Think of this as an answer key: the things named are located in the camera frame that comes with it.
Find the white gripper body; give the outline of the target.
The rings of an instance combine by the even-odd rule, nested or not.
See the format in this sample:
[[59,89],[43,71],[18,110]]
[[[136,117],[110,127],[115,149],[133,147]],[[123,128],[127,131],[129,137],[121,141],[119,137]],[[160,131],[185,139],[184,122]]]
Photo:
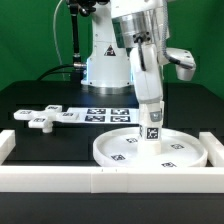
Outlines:
[[158,103],[163,98],[162,81],[157,62],[157,49],[154,44],[142,48],[145,71],[140,65],[137,48],[130,53],[130,64],[133,75],[134,89],[140,104]]

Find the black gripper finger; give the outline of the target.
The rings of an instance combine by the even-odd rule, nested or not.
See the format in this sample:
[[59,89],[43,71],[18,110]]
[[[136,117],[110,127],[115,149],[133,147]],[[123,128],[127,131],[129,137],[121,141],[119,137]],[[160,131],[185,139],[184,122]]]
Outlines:
[[162,111],[154,111],[150,113],[150,119],[152,122],[159,122],[163,119]]

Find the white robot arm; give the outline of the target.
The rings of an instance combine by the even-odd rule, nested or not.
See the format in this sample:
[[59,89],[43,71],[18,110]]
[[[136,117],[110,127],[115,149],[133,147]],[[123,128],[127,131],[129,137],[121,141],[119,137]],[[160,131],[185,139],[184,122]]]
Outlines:
[[143,114],[161,121],[166,0],[94,0],[93,9],[83,87],[100,95],[133,90]]

